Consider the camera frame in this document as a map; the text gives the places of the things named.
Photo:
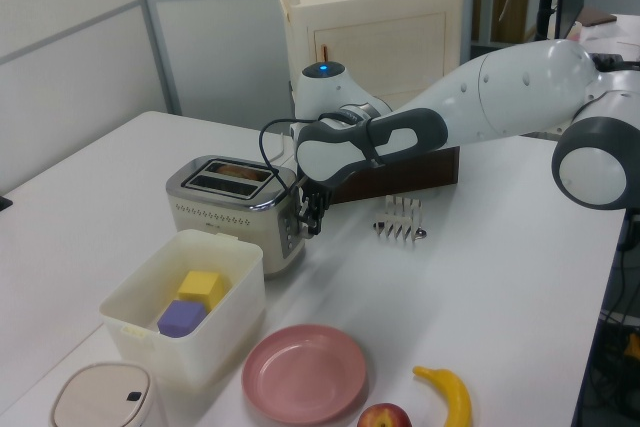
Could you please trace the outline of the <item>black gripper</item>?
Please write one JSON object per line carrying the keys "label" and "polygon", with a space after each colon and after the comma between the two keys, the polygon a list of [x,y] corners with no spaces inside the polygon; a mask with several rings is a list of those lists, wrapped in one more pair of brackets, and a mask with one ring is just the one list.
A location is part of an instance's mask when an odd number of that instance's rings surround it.
{"label": "black gripper", "polygon": [[333,190],[307,176],[298,180],[300,192],[297,218],[311,236],[321,233],[326,208],[331,204]]}

